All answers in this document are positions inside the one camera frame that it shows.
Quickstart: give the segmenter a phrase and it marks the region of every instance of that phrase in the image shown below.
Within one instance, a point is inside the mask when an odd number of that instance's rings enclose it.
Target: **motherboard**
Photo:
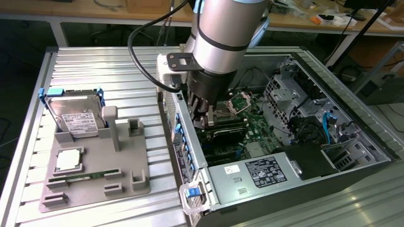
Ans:
[[[197,129],[209,166],[268,155],[281,146],[262,116],[262,101],[244,91],[229,98],[217,102],[217,126]]]

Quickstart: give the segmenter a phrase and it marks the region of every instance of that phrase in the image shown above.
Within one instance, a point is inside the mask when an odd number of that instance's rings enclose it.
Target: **white table leg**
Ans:
[[[58,21],[49,21],[52,31],[53,31],[53,36],[56,39],[56,43],[58,47],[66,47],[69,46],[68,40],[65,38],[65,34],[61,28],[61,23]]]
[[[342,55],[346,47],[349,46],[349,44],[352,43],[354,37],[357,34],[352,34],[352,35],[346,35],[344,41],[341,42],[341,45],[338,46],[338,48],[336,49],[333,55],[330,56],[325,66],[330,66],[334,64],[336,60],[338,59],[338,57]]]

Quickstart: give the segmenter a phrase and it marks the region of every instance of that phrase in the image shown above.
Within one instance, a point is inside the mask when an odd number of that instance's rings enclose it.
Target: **warning label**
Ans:
[[[257,188],[288,180],[273,157],[246,162],[245,166]]]
[[[61,115],[70,134],[96,132],[96,122],[93,113],[72,113]]]

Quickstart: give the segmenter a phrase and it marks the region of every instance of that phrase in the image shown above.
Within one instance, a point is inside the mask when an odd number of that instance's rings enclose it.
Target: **hard drive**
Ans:
[[[58,132],[69,132],[74,138],[97,135],[97,130],[106,127],[101,117],[104,103],[102,90],[70,90],[49,88],[38,91],[38,98],[54,119]]]

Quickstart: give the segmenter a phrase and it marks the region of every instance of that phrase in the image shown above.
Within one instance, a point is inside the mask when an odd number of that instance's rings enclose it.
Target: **black pole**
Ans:
[[[381,13],[384,12],[385,8],[393,3],[394,0],[386,0],[384,5],[378,8],[377,12],[374,13],[373,17],[370,18],[370,20],[368,21],[366,25],[364,26],[364,28],[360,30],[357,36],[354,37],[352,43],[349,44],[349,46],[346,47],[345,51],[342,52],[341,56],[338,57],[338,59],[334,61],[333,65],[328,67],[328,69],[332,71],[334,69],[334,67],[338,65],[338,63],[341,62],[341,60],[344,59],[344,57],[348,55],[352,47],[356,45],[358,39],[361,38],[361,36],[366,33],[368,28],[372,26],[372,24],[374,23],[374,21],[377,20],[378,16],[381,15]]]

